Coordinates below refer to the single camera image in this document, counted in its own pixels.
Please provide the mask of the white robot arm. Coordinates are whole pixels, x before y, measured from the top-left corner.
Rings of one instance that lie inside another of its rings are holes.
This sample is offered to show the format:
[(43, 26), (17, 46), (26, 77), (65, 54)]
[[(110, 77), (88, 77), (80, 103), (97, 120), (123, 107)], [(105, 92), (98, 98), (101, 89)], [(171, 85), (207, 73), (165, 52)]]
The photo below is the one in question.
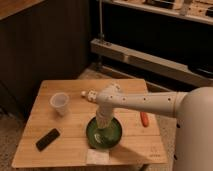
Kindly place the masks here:
[(186, 95), (186, 92), (123, 93), (118, 85), (111, 84), (99, 91), (96, 96), (98, 128), (105, 129), (109, 126), (115, 108), (158, 115), (175, 115)]

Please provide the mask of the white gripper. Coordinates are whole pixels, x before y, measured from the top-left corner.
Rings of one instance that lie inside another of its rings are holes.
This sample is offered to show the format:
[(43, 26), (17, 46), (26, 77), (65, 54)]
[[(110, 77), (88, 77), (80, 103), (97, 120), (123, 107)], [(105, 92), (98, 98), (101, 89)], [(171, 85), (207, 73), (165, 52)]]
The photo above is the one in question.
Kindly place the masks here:
[(107, 128), (113, 119), (112, 115), (103, 116), (101, 114), (96, 115), (97, 127), (99, 129)]

